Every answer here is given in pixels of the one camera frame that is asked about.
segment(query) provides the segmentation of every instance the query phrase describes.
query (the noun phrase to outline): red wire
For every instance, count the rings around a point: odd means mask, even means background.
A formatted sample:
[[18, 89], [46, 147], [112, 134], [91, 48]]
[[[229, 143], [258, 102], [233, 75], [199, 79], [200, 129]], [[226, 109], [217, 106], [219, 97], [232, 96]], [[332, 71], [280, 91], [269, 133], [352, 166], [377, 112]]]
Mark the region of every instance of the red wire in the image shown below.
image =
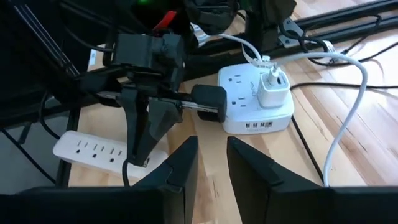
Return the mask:
[[177, 15], [177, 12], [167, 12], [163, 19], [152, 30], [168, 28], [170, 23], [173, 21], [175, 15]]

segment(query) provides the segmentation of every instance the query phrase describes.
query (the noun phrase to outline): wood grain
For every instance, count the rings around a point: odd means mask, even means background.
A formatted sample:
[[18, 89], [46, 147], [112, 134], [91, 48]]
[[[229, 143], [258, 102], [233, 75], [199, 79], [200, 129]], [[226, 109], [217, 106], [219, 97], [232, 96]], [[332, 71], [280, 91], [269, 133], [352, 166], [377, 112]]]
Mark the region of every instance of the wood grain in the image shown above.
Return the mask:
[[[368, 0], [301, 0], [294, 19], [341, 9]], [[244, 27], [236, 18], [228, 33]], [[369, 37], [350, 55], [363, 58], [396, 42], [398, 32], [391, 30]], [[338, 44], [338, 49], [349, 46]], [[370, 85], [398, 85], [394, 48], [373, 61], [364, 63], [369, 72]], [[101, 67], [97, 55], [94, 67]], [[291, 84], [319, 81], [360, 83], [361, 75], [355, 67], [324, 68], [308, 60], [292, 62], [284, 67]], [[216, 75], [185, 82], [182, 91], [190, 92], [195, 84], [215, 85]], [[398, 184], [398, 90], [380, 93], [367, 92], [356, 116], [348, 126], [335, 155], [330, 172], [331, 185], [397, 185]], [[336, 88], [302, 88], [294, 90], [295, 118], [308, 141], [315, 159], [323, 167], [330, 144], [351, 108], [357, 90]], [[79, 131], [118, 141], [126, 140], [126, 119], [122, 109], [93, 105], [83, 108]], [[199, 138], [198, 186], [194, 223], [241, 223], [229, 180], [226, 160], [226, 138], [221, 124], [202, 121], [194, 111], [184, 111], [183, 123], [176, 124], [160, 146], [172, 153], [188, 136]], [[244, 142], [271, 156], [286, 168], [322, 184], [292, 124], [278, 133], [238, 136]], [[121, 185], [119, 177], [80, 165], [72, 165], [70, 182], [76, 185]]]

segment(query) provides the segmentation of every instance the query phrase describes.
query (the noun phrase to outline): power strip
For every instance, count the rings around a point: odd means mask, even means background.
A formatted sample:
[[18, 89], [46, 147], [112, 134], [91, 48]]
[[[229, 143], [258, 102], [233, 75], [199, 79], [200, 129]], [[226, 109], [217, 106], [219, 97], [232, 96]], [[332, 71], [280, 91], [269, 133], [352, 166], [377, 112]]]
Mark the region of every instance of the power strip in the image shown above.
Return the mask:
[[260, 78], [268, 68], [250, 63], [222, 68], [218, 86], [227, 92], [227, 112], [223, 128], [230, 134], [261, 134], [281, 131], [289, 125], [294, 102], [289, 91], [282, 106], [262, 108], [257, 98]]
[[[67, 131], [53, 148], [54, 155], [67, 162], [77, 162], [121, 176], [122, 164], [127, 158], [127, 144], [89, 134]], [[146, 167], [129, 164], [129, 177], [142, 179], [168, 158], [165, 151], [154, 149]]]

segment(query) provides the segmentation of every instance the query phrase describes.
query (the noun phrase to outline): white cable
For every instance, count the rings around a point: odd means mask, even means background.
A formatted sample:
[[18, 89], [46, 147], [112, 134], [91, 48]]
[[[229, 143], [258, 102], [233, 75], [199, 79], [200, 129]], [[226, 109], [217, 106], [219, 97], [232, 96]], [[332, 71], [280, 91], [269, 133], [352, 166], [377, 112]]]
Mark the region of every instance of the white cable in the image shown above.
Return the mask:
[[342, 54], [324, 53], [324, 52], [319, 52], [319, 53], [314, 52], [314, 53], [304, 53], [304, 54], [292, 55], [292, 56], [286, 57], [286, 58], [282, 59], [280, 62], [276, 63], [275, 68], [277, 68], [281, 65], [284, 65], [288, 62], [292, 62], [294, 60], [298, 60], [298, 59], [302, 59], [302, 58], [310, 58], [310, 57], [312, 57], [312, 58], [314, 58], [314, 57], [320, 57], [320, 58], [331, 57], [334, 59], [344, 60], [350, 64], [357, 66], [362, 73], [362, 82], [361, 82], [361, 87], [359, 88], [358, 96], [354, 102], [353, 107], [349, 111], [347, 118], [344, 120], [343, 124], [341, 125], [336, 138], [331, 143], [331, 146], [328, 151], [328, 155], [326, 156], [325, 165], [323, 166], [323, 183], [325, 184], [325, 187], [329, 187], [328, 177], [329, 177], [329, 170], [330, 170], [330, 166], [331, 166], [331, 157], [336, 149], [337, 144], [340, 142], [341, 138], [343, 137], [344, 130], [346, 129], [348, 123], [351, 121], [351, 118], [354, 116], [356, 110], [358, 109], [358, 106], [362, 100], [364, 92], [366, 91], [366, 85], [368, 83], [368, 71], [366, 71], [366, 68], [359, 61], [357, 61], [355, 59], [352, 59], [352, 58], [347, 57]]
[[254, 54], [256, 55], [256, 58], [258, 59], [258, 61], [260, 61], [260, 62], [262, 61], [261, 54], [259, 53], [259, 51], [252, 44], [250, 44], [249, 42], [247, 42], [247, 41], [245, 41], [243, 39], [240, 39], [239, 37], [234, 37], [234, 36], [228, 35], [228, 34], [219, 34], [218, 36], [222, 37], [222, 38], [225, 38], [225, 39], [237, 41], [237, 42], [239, 42], [241, 44], [246, 45], [247, 47], [249, 47], [254, 52]]

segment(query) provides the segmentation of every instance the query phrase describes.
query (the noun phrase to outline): cable connector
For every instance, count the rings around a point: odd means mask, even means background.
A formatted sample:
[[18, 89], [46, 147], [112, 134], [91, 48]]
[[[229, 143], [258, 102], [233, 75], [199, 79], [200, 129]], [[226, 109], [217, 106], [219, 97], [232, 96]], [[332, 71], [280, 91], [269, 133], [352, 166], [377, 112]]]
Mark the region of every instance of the cable connector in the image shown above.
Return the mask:
[[257, 98], [263, 108], [279, 107], [284, 104], [289, 91], [286, 74], [280, 68], [273, 67], [261, 75]]

